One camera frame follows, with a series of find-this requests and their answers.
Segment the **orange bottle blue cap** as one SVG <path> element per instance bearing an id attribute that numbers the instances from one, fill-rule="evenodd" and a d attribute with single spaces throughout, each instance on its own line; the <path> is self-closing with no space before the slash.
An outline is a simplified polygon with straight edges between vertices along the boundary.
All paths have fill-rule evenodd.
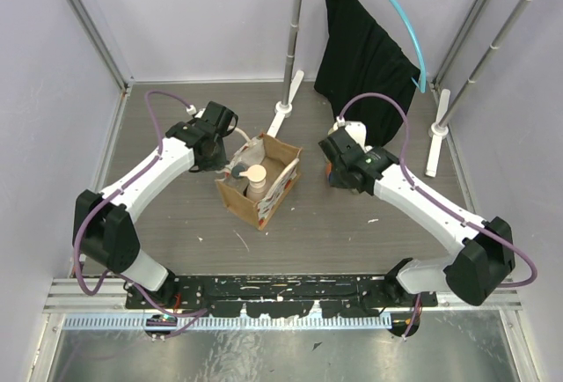
<path id="1" fill-rule="evenodd" d="M 325 176 L 327 183 L 329 184 L 330 187 L 333 185 L 332 175 L 333 175 L 333 166 L 331 163 L 327 163 L 325 167 Z"/>

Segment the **beige pump dispenser bottle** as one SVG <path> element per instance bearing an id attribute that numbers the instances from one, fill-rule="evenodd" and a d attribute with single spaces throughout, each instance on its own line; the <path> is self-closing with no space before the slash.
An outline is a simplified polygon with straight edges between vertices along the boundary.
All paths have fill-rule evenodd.
<path id="1" fill-rule="evenodd" d="M 263 165 L 252 165 L 245 172 L 249 181 L 246 197 L 253 202 L 260 201 L 267 193 L 267 169 Z"/>

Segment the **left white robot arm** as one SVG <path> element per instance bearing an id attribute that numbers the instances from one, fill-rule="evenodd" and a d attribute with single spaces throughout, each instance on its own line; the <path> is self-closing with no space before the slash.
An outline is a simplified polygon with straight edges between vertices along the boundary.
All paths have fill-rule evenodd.
<path id="1" fill-rule="evenodd" d="M 210 101 L 190 121 L 159 132 L 157 148 L 120 180 L 99 193 L 81 193 L 74 215 L 74 258 L 85 255 L 122 277 L 156 308 L 171 305 L 179 292 L 176 276 L 143 251 L 135 222 L 181 174 L 222 170 L 228 163 L 223 140 L 237 125 L 232 110 Z"/>

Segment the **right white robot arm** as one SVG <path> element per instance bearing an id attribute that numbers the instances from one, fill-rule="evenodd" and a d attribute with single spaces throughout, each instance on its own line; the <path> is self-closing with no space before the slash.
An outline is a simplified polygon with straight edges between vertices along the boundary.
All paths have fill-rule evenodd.
<path id="1" fill-rule="evenodd" d="M 381 147 L 365 150 L 345 129 L 319 142 L 331 165 L 333 187 L 366 193 L 401 210 L 437 239 L 446 256 L 404 259 L 385 277 L 385 293 L 397 306 L 423 292 L 449 291 L 469 305 L 482 305 L 515 267 L 510 225 L 458 207 L 401 168 Z"/>

